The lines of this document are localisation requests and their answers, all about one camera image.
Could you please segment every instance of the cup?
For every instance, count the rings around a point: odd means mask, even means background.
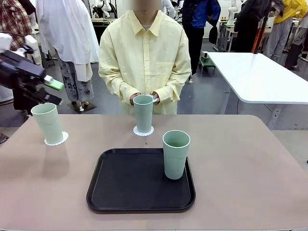
[[[48,144],[56,144],[63,140],[62,127],[55,104],[39,104],[31,109],[31,113]]]
[[[165,175],[180,179],[183,175],[191,138],[184,131],[172,130],[163,135]]]
[[[138,132],[147,133],[151,131],[153,102],[156,102],[156,100],[153,100],[150,95],[139,95],[134,98]]]

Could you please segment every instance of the plaid shirt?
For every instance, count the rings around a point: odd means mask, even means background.
[[[182,8],[182,25],[192,26],[196,6],[201,0],[185,0]]]
[[[13,34],[31,34],[31,19],[17,0],[0,0],[0,31],[12,33],[12,51],[25,43],[24,37]]]

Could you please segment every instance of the person in blue jacket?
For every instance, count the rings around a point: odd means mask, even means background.
[[[205,24],[208,21],[213,27],[216,27],[220,11],[221,8],[217,0],[184,1],[182,25],[188,38],[192,76],[196,73],[199,64]],[[189,82],[193,83],[192,77],[189,78]]]

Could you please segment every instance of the white table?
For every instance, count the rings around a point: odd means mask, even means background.
[[[276,104],[268,121],[274,128],[284,104],[308,104],[308,82],[263,54],[209,52],[228,83],[220,113],[224,114],[231,88],[245,103]]]

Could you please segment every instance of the white doily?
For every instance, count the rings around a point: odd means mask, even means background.
[[[153,126],[151,126],[151,131],[146,132],[146,133],[142,133],[142,132],[139,132],[138,129],[137,129],[137,126],[135,126],[133,131],[137,136],[149,136],[154,132],[154,128],[153,128]]]
[[[49,146],[55,146],[55,145],[59,145],[60,143],[63,143],[64,141],[66,141],[68,139],[68,133],[66,131],[63,131],[62,132],[62,135],[63,135],[63,140],[61,140],[60,142],[58,143],[55,143],[55,144],[48,144],[46,139],[44,140],[45,144],[49,145]]]

